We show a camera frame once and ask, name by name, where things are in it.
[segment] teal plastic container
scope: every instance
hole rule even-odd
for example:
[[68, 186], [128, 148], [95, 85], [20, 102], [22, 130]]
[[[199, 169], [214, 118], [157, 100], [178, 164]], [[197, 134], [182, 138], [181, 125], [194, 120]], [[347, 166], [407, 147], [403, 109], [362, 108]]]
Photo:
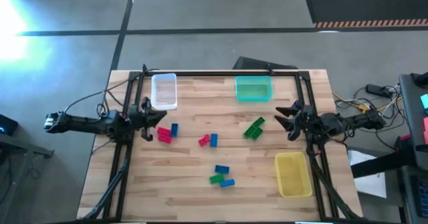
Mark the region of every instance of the teal plastic container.
[[237, 76], [236, 99], [238, 102], [267, 102], [274, 94], [269, 76]]

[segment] electrical cable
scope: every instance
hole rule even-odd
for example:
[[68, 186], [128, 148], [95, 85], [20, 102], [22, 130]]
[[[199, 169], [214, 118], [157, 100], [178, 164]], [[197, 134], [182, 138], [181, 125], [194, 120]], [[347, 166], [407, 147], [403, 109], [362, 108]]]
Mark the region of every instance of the electrical cable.
[[397, 100], [397, 98], [398, 97], [395, 97], [395, 99], [391, 100], [391, 103], [389, 103], [387, 105], [387, 107], [382, 111], [382, 115], [381, 115], [382, 117], [384, 117], [385, 112], [388, 110], [389, 106], [391, 106], [392, 104], [394, 104], [394, 102]]
[[[397, 92], [397, 86], [398, 86], [398, 84], [396, 85], [396, 86], [384, 86], [384, 87], [391, 87], [392, 89], [395, 89], [395, 92]], [[362, 87], [362, 88], [359, 88], [355, 93], [354, 93], [354, 95], [353, 95], [353, 98], [354, 99], [357, 99], [357, 100], [362, 100], [362, 98], [356, 98], [356, 96], [358, 95], [358, 93], [361, 91], [361, 90], [363, 90], [363, 89], [365, 89], [365, 87]], [[360, 110], [360, 111], [362, 111], [362, 112], [365, 112], [367, 109], [366, 109], [366, 106], [361, 106], [360, 104], [356, 104], [356, 103], [354, 103], [354, 102], [347, 102], [347, 104], [348, 104], [348, 106], [347, 107], [342, 107], [342, 106], [339, 106], [338, 105], [338, 103], [339, 102], [346, 102], [345, 101], [345, 99], [344, 98], [342, 98], [341, 96], [339, 96], [336, 92], [334, 92], [334, 91], [332, 91], [332, 93], [333, 93], [333, 96], [335, 96], [336, 98], [338, 98], [338, 100], [335, 100], [334, 101], [334, 103], [335, 103], [335, 105], [336, 105], [336, 107], [338, 107], [338, 108], [340, 108], [340, 109], [347, 109], [347, 108], [349, 108], [349, 107], [355, 107], [356, 109], [358, 109], [358, 110]], [[371, 101], [373, 101], [373, 100], [378, 100], [378, 99], [380, 99], [380, 98], [383, 98], [383, 97], [379, 97], [379, 98], [375, 98], [375, 99], [372, 99]], [[396, 99], [396, 101], [395, 102], [398, 102], [398, 101], [400, 101], [402, 99], [402, 97], [398, 97], [397, 99]], [[382, 106], [382, 107], [379, 107], [379, 108], [377, 108], [377, 110], [378, 111], [381, 111], [381, 110], [383, 110], [383, 109], [385, 109], [386, 107], [387, 107], [388, 105], [385, 105], [385, 106]]]
[[112, 97], [112, 99], [113, 99], [114, 101], [116, 101], [116, 103], [118, 103], [118, 105], [120, 105], [120, 106], [122, 106], [122, 107], [123, 107], [123, 104], [122, 104], [118, 99], [116, 99], [116, 97], [114, 97], [114, 95], [111, 93], [111, 91], [110, 91], [110, 90], [107, 90], [107, 93]]
[[378, 131], [376, 131], [375, 133], [374, 133], [374, 135], [376, 136], [376, 138], [383, 144], [383, 145], [385, 145], [386, 147], [388, 147], [388, 148], [390, 148], [391, 150], [393, 150], [393, 151], [395, 151], [395, 148], [394, 147], [392, 147], [392, 146], [390, 146], [389, 144], [387, 144], [385, 141], [383, 141], [380, 137], [379, 137], [379, 132]]
[[99, 147], [95, 148], [92, 152], [91, 155], [93, 155], [97, 150], [99, 150], [100, 148], [106, 146], [108, 143], [112, 142], [111, 140], [105, 142], [104, 144], [100, 145]]
[[112, 89], [114, 89], [114, 88], [117, 88], [117, 87], [119, 87], [119, 86], [121, 86], [121, 85], [123, 85], [123, 84], [127, 83], [127, 82], [133, 81], [133, 80], [137, 79], [137, 78], [138, 78], [138, 77], [140, 77], [140, 76], [141, 76], [141, 75], [135, 75], [134, 77], [129, 78], [129, 79], [127, 79], [127, 80], [123, 81], [123, 82], [120, 82], [119, 84], [116, 84], [115, 86], [113, 86], [113, 87], [111, 87], [111, 88], [107, 88], [107, 89], [105, 89], [105, 90], [102, 90], [102, 91], [99, 91], [99, 92], [96, 92], [96, 93], [90, 94], [90, 95], [85, 96], [85, 97], [83, 97], [83, 98], [80, 98], [80, 99], [76, 100], [75, 102], [71, 103], [69, 106], [67, 106], [67, 107], [66, 107], [66, 109], [64, 109], [64, 114], [67, 114], [68, 109], [70, 109], [73, 105], [77, 104], [78, 102], [81, 102], [82, 100], [85, 100], [85, 99], [87, 99], [87, 98], [91, 98], [92, 96], [95, 96], [95, 95], [102, 94], [102, 93], [104, 93], [104, 92], [110, 91], [110, 90], [112, 90]]
[[358, 99], [339, 100], [339, 102], [342, 102], [342, 103], [350, 103], [350, 102], [352, 102], [354, 104], [355, 104], [355, 102], [359, 102], [359, 103], [365, 105], [367, 108], [370, 108], [370, 106], [366, 102], [363, 102], [363, 101], [358, 100]]

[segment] black metal frame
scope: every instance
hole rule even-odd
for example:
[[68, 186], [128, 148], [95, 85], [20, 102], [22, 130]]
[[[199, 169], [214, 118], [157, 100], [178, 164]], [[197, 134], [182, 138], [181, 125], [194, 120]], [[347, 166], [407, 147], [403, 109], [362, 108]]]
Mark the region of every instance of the black metal frame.
[[[145, 76], [152, 76], [154, 74], [159, 73], [171, 73], [171, 71], [155, 71], [155, 72], [130, 72], [129, 78], [135, 77], [135, 75], [140, 75], [138, 77], [138, 85], [136, 90], [136, 98], [134, 105], [139, 105], [139, 100], [141, 98], [141, 91], [143, 86], [143, 80]], [[302, 89], [302, 81], [305, 82], [307, 91], [308, 91], [308, 97], [309, 97], [309, 104], [313, 107], [314, 111], [316, 112], [316, 105], [315, 105], [315, 98], [314, 93], [312, 91], [312, 85], [310, 81], [310, 75], [309, 72], [302, 72], [302, 71], [269, 71], [269, 70], [257, 70], [257, 71], [241, 71], [241, 70], [227, 70], [227, 71], [210, 71], [210, 72], [204, 72], [204, 71], [173, 71], [172, 73], [175, 73], [177, 76], [265, 76], [265, 75], [273, 75], [273, 76], [290, 76], [294, 77], [296, 82], [296, 89], [298, 92], [298, 98], [304, 103], [304, 94]], [[130, 105], [130, 97], [132, 93], [133, 88], [133, 82], [131, 81], [128, 83], [126, 87], [126, 93], [125, 93], [125, 100], [124, 100], [124, 106], [123, 111], [127, 111]], [[132, 154], [132, 145], [133, 145], [133, 139], [134, 139], [134, 133], [132, 133], [132, 136], [130, 137], [131, 141], [127, 143], [116, 143], [116, 148], [114, 151], [113, 161], [112, 161], [112, 168], [110, 170], [110, 180], [109, 185], [107, 188], [107, 191], [103, 194], [100, 202], [96, 205], [96, 208], [94, 208], [90, 214], [86, 215], [86, 218], [78, 219], [75, 221], [70, 222], [64, 222], [64, 223], [115, 223], [120, 222], [122, 219], [122, 212], [123, 212], [123, 205], [124, 205], [124, 199], [126, 194], [126, 182], [128, 178], [128, 170], [130, 167], [130, 161], [131, 161], [131, 154]], [[306, 136], [306, 142], [307, 145], [313, 149], [312, 143], [310, 142], [310, 139]], [[118, 163], [120, 160], [120, 153], [123, 148], [123, 146], [126, 146], [126, 153], [124, 158], [124, 164], [122, 165], [121, 169], [118, 171]], [[319, 146], [319, 149], [321, 151], [321, 161], [322, 161], [322, 170], [324, 171], [325, 175], [327, 176], [328, 181], [331, 183], [331, 176], [330, 176], [330, 170], [328, 167], [328, 161], [326, 158], [325, 149], [322, 145]], [[314, 192], [316, 195], [317, 205], [318, 205], [318, 212], [320, 215], [320, 219], [323, 220], [326, 218], [326, 212], [325, 212], [325, 206], [324, 206], [324, 200], [322, 197], [322, 191], [320, 186], [320, 181], [318, 180], [318, 177], [315, 175], [315, 173], [312, 173], [312, 177], [314, 180]], [[115, 190], [115, 188], [120, 183], [120, 191], [118, 196], [118, 204], [116, 207], [116, 213], [114, 217], [110, 217], [110, 210], [111, 210], [111, 202], [112, 202], [112, 194]], [[332, 198], [329, 196], [330, 199], [330, 208], [332, 210], [333, 217], [338, 217], [338, 211], [336, 208], [336, 205], [332, 201]], [[96, 219], [98, 214], [100, 213], [101, 209], [103, 209], [102, 219]]]

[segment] white paper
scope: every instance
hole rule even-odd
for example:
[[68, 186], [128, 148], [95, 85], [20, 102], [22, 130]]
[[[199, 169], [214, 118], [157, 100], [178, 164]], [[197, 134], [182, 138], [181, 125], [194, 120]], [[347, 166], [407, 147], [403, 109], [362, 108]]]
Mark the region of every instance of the white paper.
[[[349, 150], [348, 157], [351, 165], [376, 158], [369, 154], [363, 154], [355, 150]], [[377, 197], [387, 197], [387, 188], [385, 186], [385, 173], [378, 173], [367, 177], [360, 177], [354, 179], [354, 182], [357, 191], [370, 195], [375, 195]]]

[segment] yellow plastic container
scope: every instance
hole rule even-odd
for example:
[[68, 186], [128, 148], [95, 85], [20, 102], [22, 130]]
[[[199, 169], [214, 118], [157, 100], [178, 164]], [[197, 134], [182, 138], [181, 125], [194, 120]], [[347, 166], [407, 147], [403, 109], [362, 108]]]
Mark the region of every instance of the yellow plastic container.
[[281, 196], [308, 197], [312, 195], [303, 152], [277, 154], [275, 157], [275, 169]]

